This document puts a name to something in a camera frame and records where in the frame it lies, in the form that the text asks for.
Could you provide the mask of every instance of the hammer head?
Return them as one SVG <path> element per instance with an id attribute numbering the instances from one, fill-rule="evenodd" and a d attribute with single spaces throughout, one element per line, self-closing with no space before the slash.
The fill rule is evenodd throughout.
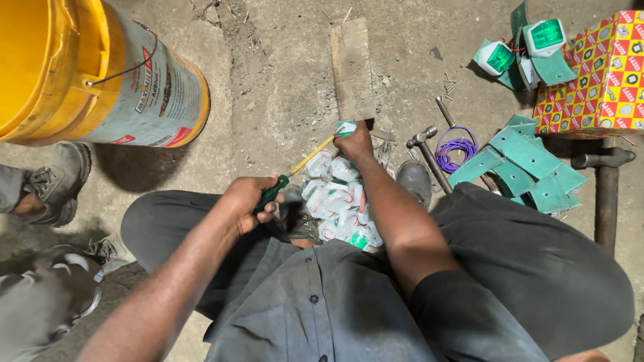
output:
<path id="1" fill-rule="evenodd" d="M 429 138 L 434 137 L 439 132 L 436 126 L 429 126 L 423 132 L 416 133 L 411 140 L 407 141 L 407 148 L 413 148 L 422 144 Z"/>
<path id="2" fill-rule="evenodd" d="M 633 151 L 625 151 L 619 147 L 602 148 L 599 155 L 589 155 L 584 153 L 582 155 L 573 157 L 571 165 L 575 169 L 583 169 L 587 167 L 620 167 L 635 159 Z"/>

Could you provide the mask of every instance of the green screwdriver handle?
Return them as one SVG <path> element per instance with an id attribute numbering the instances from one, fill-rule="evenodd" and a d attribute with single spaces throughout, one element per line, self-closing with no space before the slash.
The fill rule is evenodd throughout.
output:
<path id="1" fill-rule="evenodd" d="M 264 211 L 264 207 L 266 207 L 269 202 L 275 200 L 275 198 L 278 196 L 279 191 L 286 187 L 286 185 L 288 184 L 289 178 L 286 177 L 286 175 L 280 175 L 278 177 L 277 185 L 261 193 L 260 202 L 257 204 L 257 206 L 255 206 L 255 210 L 253 210 L 252 214 L 257 215 L 260 212 Z"/>

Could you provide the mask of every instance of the bucket label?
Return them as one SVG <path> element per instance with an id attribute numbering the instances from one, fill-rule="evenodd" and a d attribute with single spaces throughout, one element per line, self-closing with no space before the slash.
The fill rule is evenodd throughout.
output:
<path id="1" fill-rule="evenodd" d="M 117 17 L 124 35 L 125 67 L 131 68 L 150 56 L 154 35 Z M 159 39 L 152 58 L 123 75 L 118 99 L 103 122 L 80 140 L 171 147 L 197 127 L 203 106 L 204 90 L 197 71 Z"/>

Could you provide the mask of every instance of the green side marker light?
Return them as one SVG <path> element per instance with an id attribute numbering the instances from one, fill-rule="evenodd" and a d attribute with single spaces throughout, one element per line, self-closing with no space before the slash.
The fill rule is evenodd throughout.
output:
<path id="1" fill-rule="evenodd" d="M 539 21 L 527 31 L 526 46 L 532 57 L 549 58 L 563 45 L 564 27 L 559 19 Z"/>
<path id="2" fill-rule="evenodd" d="M 515 55 L 502 41 L 495 41 L 481 49 L 478 65 L 490 75 L 501 75 L 515 61 Z"/>

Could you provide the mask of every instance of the bucket handle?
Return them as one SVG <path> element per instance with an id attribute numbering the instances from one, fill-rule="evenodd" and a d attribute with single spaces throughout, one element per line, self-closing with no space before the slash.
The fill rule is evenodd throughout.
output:
<path id="1" fill-rule="evenodd" d="M 110 75 L 109 77 L 103 78 L 103 79 L 101 79 L 101 80 L 99 80 L 99 81 L 95 81 L 95 82 L 89 82 L 89 81 L 88 81 L 88 82 L 85 82 L 85 84 L 87 84 L 88 86 L 90 86 L 90 87 L 91 87 L 91 86 L 95 86 L 95 85 L 100 84 L 100 83 L 103 83 L 103 82 L 107 82 L 107 81 L 108 81 L 108 80 L 110 80 L 110 79 L 114 79 L 114 78 L 116 78 L 116 77 L 120 77 L 121 75 L 123 75 L 123 74 L 125 74 L 125 73 L 127 73 L 127 72 L 130 72 L 130 71 L 133 71 L 133 70 L 137 69 L 138 67 L 140 67 L 140 66 L 142 66 L 143 64 L 145 64 L 145 63 L 149 62 L 149 60 L 150 60 L 150 59 L 152 59 L 152 56 L 153 56 L 153 55 L 155 54 L 155 52 L 156 52 L 156 46 L 158 45 L 158 42 L 159 42 L 158 37 L 156 36 L 156 33 L 155 33 L 155 32 L 153 32 L 152 30 L 150 30 L 150 28 L 148 28 L 147 26 L 145 26 L 145 25 L 141 24 L 141 23 L 140 23 L 140 22 L 138 22 L 138 21 L 134 21 L 134 22 L 135 22 L 135 23 L 137 23 L 137 24 L 138 24 L 139 26 L 141 26 L 143 29 L 145 29 L 145 30 L 149 31 L 150 33 L 152 33 L 152 35 L 154 35 L 154 36 L 155 36 L 155 47 L 152 49 L 152 52 L 150 53 L 150 55 L 148 55 L 148 56 L 147 56 L 147 58 L 145 58 L 142 62 L 138 63 L 137 65 L 135 65 L 134 67 L 132 67 L 132 68 L 130 68 L 130 69 L 128 69 L 128 70 L 124 70 L 124 71 L 122 71 L 122 72 L 120 72 L 120 73 L 116 73 L 116 74 L 114 74 L 114 75 Z"/>

